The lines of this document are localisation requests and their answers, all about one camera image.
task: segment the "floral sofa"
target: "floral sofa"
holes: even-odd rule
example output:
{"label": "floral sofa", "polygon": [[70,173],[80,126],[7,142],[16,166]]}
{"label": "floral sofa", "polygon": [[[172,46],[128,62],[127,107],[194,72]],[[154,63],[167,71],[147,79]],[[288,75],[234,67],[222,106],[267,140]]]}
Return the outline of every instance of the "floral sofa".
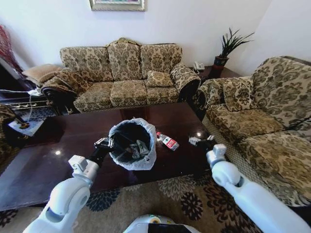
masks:
{"label": "floral sofa", "polygon": [[[140,45],[121,38],[107,47],[63,48],[60,56],[66,68],[41,88],[58,112],[61,106],[74,113],[185,101],[200,84],[180,63],[177,44]],[[170,74],[173,85],[147,86],[148,71]]]}
{"label": "floral sofa", "polygon": [[[240,87],[245,84],[249,90]],[[226,101],[227,94],[235,101]],[[196,96],[209,122],[281,200],[310,204],[310,63],[272,57],[252,76],[206,81]]]}

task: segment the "telephone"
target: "telephone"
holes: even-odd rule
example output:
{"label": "telephone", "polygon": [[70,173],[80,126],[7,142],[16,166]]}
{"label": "telephone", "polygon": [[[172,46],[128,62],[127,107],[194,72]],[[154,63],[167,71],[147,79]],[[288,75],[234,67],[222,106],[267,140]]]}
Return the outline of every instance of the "telephone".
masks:
{"label": "telephone", "polygon": [[193,71],[196,72],[197,74],[199,74],[200,71],[203,71],[204,68],[204,64],[203,63],[198,63],[198,62],[194,62],[193,64]]}

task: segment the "rug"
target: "rug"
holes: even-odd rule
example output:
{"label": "rug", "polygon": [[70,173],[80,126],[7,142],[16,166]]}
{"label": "rug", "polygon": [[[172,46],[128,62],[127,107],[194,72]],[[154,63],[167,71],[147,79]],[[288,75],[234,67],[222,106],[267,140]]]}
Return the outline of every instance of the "rug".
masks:
{"label": "rug", "polygon": [[24,121],[28,122],[29,127],[26,129],[20,129],[20,124],[16,121],[12,121],[9,126],[17,132],[30,137],[35,134],[47,117],[55,116],[54,111],[50,107],[34,108],[32,111],[30,111],[30,109],[14,110],[14,112]]}
{"label": "rug", "polygon": [[[0,214],[2,233],[21,233],[42,208]],[[219,187],[210,171],[94,193],[75,224],[75,233],[121,233],[138,216],[168,216],[202,233],[261,232]]]}

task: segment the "white wall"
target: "white wall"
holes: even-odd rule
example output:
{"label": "white wall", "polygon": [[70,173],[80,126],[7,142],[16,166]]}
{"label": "white wall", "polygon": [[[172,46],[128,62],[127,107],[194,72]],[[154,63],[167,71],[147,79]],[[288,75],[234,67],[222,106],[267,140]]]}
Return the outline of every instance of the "white wall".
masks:
{"label": "white wall", "polygon": [[251,74],[272,56],[289,55],[311,61],[311,1],[273,0],[254,35],[254,41],[235,56],[234,70]]}
{"label": "white wall", "polygon": [[[146,12],[92,12],[88,0],[1,1],[0,23],[7,26],[22,67],[61,64],[59,49],[101,46],[121,36],[141,43],[175,42],[183,61],[210,65],[221,52],[229,26],[255,31],[271,0],[148,0]],[[237,49],[238,57],[245,46]]]}

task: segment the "bottle label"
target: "bottle label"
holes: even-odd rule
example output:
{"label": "bottle label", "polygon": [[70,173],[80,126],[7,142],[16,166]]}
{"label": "bottle label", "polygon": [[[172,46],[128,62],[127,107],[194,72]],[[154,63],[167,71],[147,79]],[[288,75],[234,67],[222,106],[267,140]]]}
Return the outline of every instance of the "bottle label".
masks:
{"label": "bottle label", "polygon": [[166,137],[164,140],[163,140],[163,143],[168,147],[168,148],[172,148],[175,144],[176,144],[176,141],[171,139],[170,137]]}

